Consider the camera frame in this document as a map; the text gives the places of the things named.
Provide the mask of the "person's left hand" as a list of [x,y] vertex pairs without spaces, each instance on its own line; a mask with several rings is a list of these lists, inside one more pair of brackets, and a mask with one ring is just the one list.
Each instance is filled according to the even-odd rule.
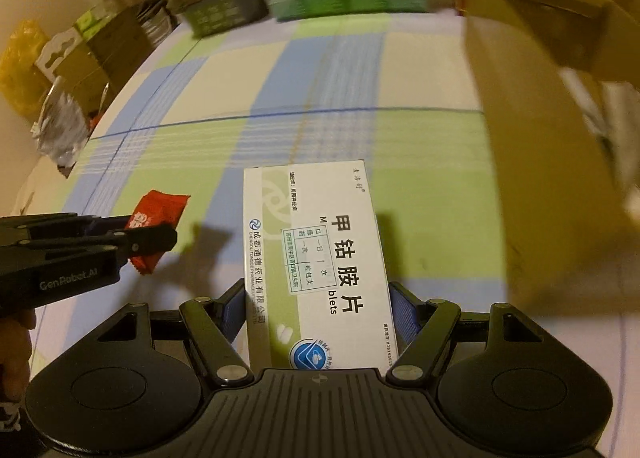
[[32,341],[29,331],[36,326],[34,310],[18,312],[1,319],[0,365],[1,400],[17,403],[29,382],[29,360],[32,357]]

